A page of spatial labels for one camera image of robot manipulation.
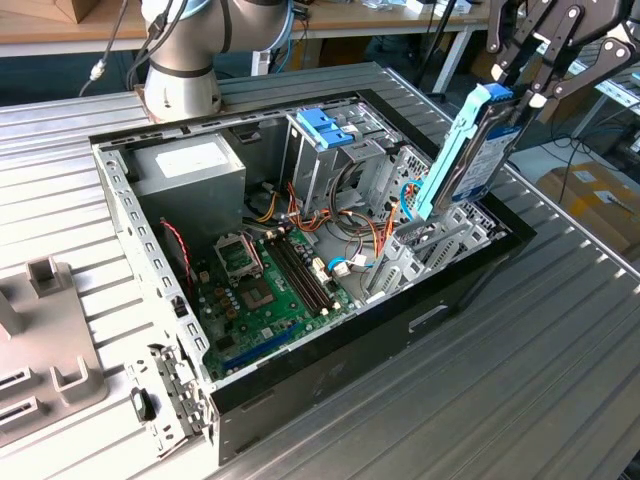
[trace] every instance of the aluminum profile table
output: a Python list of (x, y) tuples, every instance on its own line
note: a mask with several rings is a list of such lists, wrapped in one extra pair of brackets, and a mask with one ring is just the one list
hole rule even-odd
[[(446, 115), (375, 64), (222, 84), (230, 110), (354, 88), (442, 142)], [(158, 463), (122, 369), (156, 329), (86, 141), (146, 123), (128, 93), (0, 110), (0, 275), (71, 264), (110, 387), (0, 451), (3, 477), (607, 479), (640, 448), (640, 277), (505, 171), (494, 193), (538, 235), (465, 313), (217, 473), (201, 439)]]

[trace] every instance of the blue wire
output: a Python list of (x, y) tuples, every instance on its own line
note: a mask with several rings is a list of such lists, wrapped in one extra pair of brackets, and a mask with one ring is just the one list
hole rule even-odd
[(407, 193), (407, 188), (409, 187), (409, 185), (414, 185), (418, 188), (421, 188), (422, 182), (418, 182), (417, 180), (409, 180), (400, 189), (400, 207), (402, 208), (402, 212), (407, 216), (409, 221), (412, 221), (413, 215), (411, 215), (411, 211), (409, 210), (409, 205), (407, 205), (407, 200), (405, 198)]
[(338, 265), (341, 262), (346, 262), (346, 261), (347, 261), (347, 259), (344, 258), (344, 257), (336, 257), (336, 258), (334, 258), (333, 260), (331, 260), (329, 262), (329, 265), (327, 265), (327, 268), (329, 269), (329, 271), (332, 271), (336, 267), (336, 265)]
[(284, 66), (287, 64), (287, 62), (289, 61), (290, 53), (291, 53), (291, 37), (289, 37), (289, 40), (287, 41), (287, 54), (285, 55), (284, 60), (282, 61), (282, 64), (278, 67), (278, 70), (276, 70), (276, 73), (280, 73), (284, 68)]

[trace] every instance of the cardboard box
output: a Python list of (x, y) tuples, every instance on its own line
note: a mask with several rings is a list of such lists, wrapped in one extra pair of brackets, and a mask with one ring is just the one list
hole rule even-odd
[[(537, 186), (560, 199), (565, 168), (551, 170)], [(627, 260), (640, 258), (640, 195), (596, 162), (572, 166), (561, 207)]]
[(0, 10), (80, 23), (99, 0), (0, 0)]

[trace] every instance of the yellow wire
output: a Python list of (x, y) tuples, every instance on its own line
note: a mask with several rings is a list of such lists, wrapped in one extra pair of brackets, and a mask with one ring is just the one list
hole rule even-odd
[(276, 192), (273, 192), (273, 195), (271, 196), (271, 206), (269, 207), (269, 211), (267, 211), (267, 213), (265, 213), (262, 217), (256, 218), (256, 222), (265, 223), (271, 217), (273, 217), (273, 214), (276, 211), (276, 197), (277, 196), (278, 196), (278, 194)]

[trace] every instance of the ram slot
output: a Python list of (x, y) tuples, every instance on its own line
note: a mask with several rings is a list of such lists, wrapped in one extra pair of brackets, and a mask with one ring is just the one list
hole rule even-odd
[(266, 247), (282, 274), (314, 317), (318, 316), (323, 308), (331, 306), (329, 296), (286, 240), (274, 240), (266, 244)]

